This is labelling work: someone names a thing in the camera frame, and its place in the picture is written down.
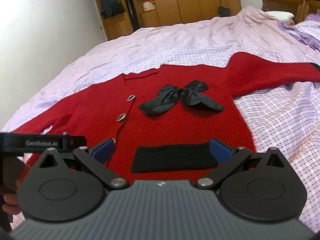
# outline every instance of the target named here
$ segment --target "purple blanket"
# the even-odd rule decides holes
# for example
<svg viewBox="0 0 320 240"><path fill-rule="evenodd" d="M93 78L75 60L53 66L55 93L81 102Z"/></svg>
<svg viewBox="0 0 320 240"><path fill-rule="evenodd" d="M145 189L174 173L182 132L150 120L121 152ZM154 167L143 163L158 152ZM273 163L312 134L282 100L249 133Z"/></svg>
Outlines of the purple blanket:
<svg viewBox="0 0 320 240"><path fill-rule="evenodd" d="M319 33L320 36L320 24L314 24L314 22L320 23L320 14L309 14L306 20L302 23L298 23L297 25L287 25L285 23L279 22L279 28L294 37L297 41L302 44L310 46L313 50L318 50L320 52L320 40L316 35L310 35L312 32ZM306 28L310 28L310 32L305 32Z"/></svg>

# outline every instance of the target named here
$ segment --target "black ribbon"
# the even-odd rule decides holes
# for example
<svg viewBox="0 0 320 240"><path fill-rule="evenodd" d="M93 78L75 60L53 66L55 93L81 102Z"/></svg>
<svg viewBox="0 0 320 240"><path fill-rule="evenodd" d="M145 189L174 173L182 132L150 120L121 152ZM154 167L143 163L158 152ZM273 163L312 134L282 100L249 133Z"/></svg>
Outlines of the black ribbon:
<svg viewBox="0 0 320 240"><path fill-rule="evenodd" d="M185 106L195 106L202 103L213 110L222 111L224 108L222 105L199 93L207 89L207 84L198 80L193 80L184 88L165 85L158 92L156 98L141 104L139 108L145 114L160 114L168 111L180 99Z"/></svg>

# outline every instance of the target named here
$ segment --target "plaid fabric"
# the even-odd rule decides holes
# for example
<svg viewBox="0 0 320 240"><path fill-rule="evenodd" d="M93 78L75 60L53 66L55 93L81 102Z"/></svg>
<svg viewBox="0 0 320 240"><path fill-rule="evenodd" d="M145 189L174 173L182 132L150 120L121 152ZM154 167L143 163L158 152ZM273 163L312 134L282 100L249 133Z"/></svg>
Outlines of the plaid fabric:
<svg viewBox="0 0 320 240"><path fill-rule="evenodd" d="M245 51L274 62L314 62L319 52L282 32L269 15L247 7L238 15L193 24L140 29L98 45L67 66L23 105L4 127L12 131L56 102L121 73L139 73L163 63L225 67ZM252 131L256 148L280 148L308 191L300 220L320 229L320 83L296 82L256 91L235 100ZM23 221L14 219L14 227Z"/></svg>

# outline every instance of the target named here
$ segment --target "red cardigan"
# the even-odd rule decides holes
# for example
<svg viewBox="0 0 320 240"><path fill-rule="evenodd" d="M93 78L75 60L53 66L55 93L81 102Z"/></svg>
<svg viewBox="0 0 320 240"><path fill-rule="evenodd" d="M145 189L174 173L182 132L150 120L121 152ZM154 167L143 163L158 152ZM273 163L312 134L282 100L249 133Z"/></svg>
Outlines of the red cardigan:
<svg viewBox="0 0 320 240"><path fill-rule="evenodd" d="M116 139L116 150L106 165L130 182L134 179L197 180L209 170L131 173L136 148L167 144L198 144L217 137L227 144L255 150L252 135L233 99L255 90L296 81L320 81L320 71L310 63L273 63L245 52L233 55L226 68L206 65L162 65L139 74L121 74L91 85L62 99L50 109L22 125L16 133L83 135L88 146L105 138ZM147 116L138 106L154 97L165 85L185 87L193 80L205 82L202 91L224 106L221 112L196 110L178 101L165 113ZM135 100L127 101L130 95ZM126 113L122 122L120 114ZM33 164L38 155L33 155Z"/></svg>

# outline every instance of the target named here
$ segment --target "purple ruffled fabric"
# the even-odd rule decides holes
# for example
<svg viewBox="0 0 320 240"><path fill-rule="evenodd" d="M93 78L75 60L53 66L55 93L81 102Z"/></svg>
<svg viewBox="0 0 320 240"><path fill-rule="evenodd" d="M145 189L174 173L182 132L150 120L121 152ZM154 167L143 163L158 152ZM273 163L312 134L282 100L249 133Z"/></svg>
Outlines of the purple ruffled fabric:
<svg viewBox="0 0 320 240"><path fill-rule="evenodd" d="M309 14L306 21L317 21L320 22L320 14ZM308 33L303 33L293 25L287 25L282 22L278 22L279 28L294 37L297 41L302 44L310 46L313 50L320 52L320 41Z"/></svg>

